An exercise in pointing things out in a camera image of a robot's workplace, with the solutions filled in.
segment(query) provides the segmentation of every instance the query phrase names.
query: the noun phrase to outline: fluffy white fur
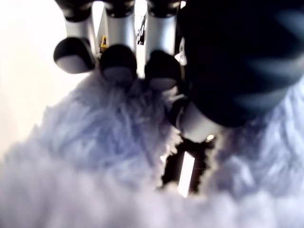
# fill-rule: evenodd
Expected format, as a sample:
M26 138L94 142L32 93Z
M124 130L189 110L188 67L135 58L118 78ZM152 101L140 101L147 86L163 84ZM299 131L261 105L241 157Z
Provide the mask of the fluffy white fur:
M167 98L87 78L0 166L0 228L302 228L304 80L220 135L201 193L156 191L179 142Z

